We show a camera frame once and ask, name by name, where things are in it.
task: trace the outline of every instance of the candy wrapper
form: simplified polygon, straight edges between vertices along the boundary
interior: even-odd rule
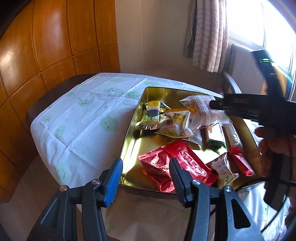
[[[235,179],[239,177],[239,174],[232,173],[227,167],[227,153],[224,153],[212,161],[211,168],[218,173],[217,188],[223,188],[226,185],[230,185]]]
[[[200,133],[200,129],[197,129],[196,131],[193,131],[193,135],[187,138],[183,138],[183,140],[193,142],[195,144],[198,144],[199,146],[202,146],[202,135]]]
[[[223,146],[226,148],[225,137],[220,124],[207,128],[206,143],[210,146]]]
[[[166,116],[170,118],[170,121],[167,122],[169,124],[160,128],[156,133],[173,138],[192,136],[193,133],[188,127],[190,115],[191,112],[188,110],[166,112]]]
[[[240,151],[236,147],[232,147],[229,150],[229,153],[231,154],[231,156],[232,156],[233,160],[235,161],[237,167],[239,168],[239,170],[243,174],[245,174],[247,177],[252,176],[252,175],[255,174],[255,172],[252,169],[252,167],[250,166],[250,164],[244,158],[244,155],[245,155],[244,152]]]
[[[203,181],[207,186],[213,185],[218,176],[212,172],[190,149],[185,141],[180,140],[163,146],[163,149],[178,160],[180,166],[187,170],[194,179]]]
[[[201,126],[211,126],[215,122],[222,124],[229,122],[229,118],[224,111],[210,108],[211,100],[215,100],[211,95],[192,95],[180,100],[187,108],[195,109],[195,114],[189,125],[191,130],[196,130]]]
[[[159,100],[145,103],[146,111],[142,120],[135,124],[135,130],[156,130],[165,125],[169,117],[163,115],[170,108]]]
[[[161,192],[171,192],[175,189],[169,172],[171,157],[160,147],[138,156],[148,175]]]
[[[236,147],[240,151],[244,151],[242,142],[239,138],[237,131],[235,130],[232,121],[229,121],[229,124],[223,125],[223,128],[227,134],[229,143],[231,147]]]

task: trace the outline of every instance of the person's hand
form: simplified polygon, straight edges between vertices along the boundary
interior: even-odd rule
[[[258,137],[264,138],[259,144],[259,151],[262,153],[260,159],[261,165],[261,175],[269,176],[271,169],[271,158],[272,153],[285,154],[286,156],[290,156],[290,147],[292,148],[293,155],[293,167],[292,167],[292,180],[295,181],[296,177],[296,138],[293,136],[289,137],[275,137],[274,129],[267,127],[259,127],[255,130],[255,134]],[[291,187],[289,192],[289,198],[291,205],[296,207],[296,188]]]

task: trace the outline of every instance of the curtain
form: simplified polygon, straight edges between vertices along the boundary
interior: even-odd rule
[[[209,72],[222,72],[229,40],[227,0],[191,0],[184,56]]]

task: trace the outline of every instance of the beige wall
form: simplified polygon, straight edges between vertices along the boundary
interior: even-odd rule
[[[222,75],[183,56],[190,0],[116,0],[122,72],[183,81],[212,91]]]

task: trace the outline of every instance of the blue gripper pad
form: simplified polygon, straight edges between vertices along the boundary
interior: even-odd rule
[[[114,196],[119,184],[119,180],[123,170],[123,162],[120,158],[116,158],[109,169],[109,172],[105,178],[103,185],[106,185],[106,196],[104,203],[106,207],[110,205],[114,200]]]

